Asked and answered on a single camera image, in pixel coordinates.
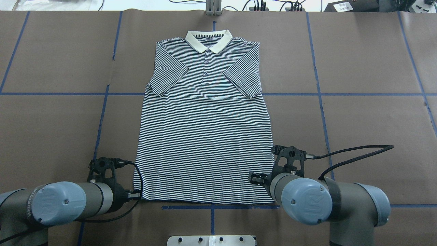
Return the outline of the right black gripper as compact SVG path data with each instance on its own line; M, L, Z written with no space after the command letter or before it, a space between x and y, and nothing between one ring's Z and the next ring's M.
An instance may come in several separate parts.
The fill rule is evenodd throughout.
M271 175L262 173L249 173L249 183L260 186L269 186L271 184L271 177L276 177L281 173L291 174L294 172L295 175L304 177L304 161L307 159L306 151L299 150L294 146L286 147L275 145L271 148L271 152L277 156L273 164ZM284 166L279 165L281 158L286 158L286 164Z

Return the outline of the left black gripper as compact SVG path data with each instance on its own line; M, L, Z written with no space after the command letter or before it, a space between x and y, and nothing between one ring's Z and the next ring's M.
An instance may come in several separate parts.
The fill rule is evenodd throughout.
M89 162L87 182L117 183L115 169L118 168L119 158L100 157ZM142 192L127 194L128 200L141 200Z

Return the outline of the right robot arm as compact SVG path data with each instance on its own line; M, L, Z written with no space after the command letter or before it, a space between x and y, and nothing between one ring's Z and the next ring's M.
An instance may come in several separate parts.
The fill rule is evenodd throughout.
M248 181L264 187L295 221L311 226L329 222L329 245L373 246L375 228L385 225L391 214L387 195L375 186L338 182L327 176L338 167L391 150L393 145L359 146L334 154L367 148L376 151L335 164L311 179L304 177L304 162L333 153L313 155L294 146L275 145L271 148L276 155L271 173L249 172Z

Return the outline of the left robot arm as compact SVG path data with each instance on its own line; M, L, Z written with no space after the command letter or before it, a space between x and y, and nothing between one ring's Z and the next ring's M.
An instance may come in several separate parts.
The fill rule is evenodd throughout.
M47 246L48 229L71 222L105 223L118 220L93 220L94 216L119 210L132 200L139 202L143 186L124 189L115 170L127 165L138 166L120 158L101 157L91 160L86 182L61 181L42 184L33 189L16 189L1 194L1 245Z

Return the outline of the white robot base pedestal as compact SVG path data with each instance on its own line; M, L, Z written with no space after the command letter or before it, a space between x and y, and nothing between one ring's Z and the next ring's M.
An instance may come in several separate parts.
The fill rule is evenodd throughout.
M252 235L177 235L167 240L167 246L257 246Z

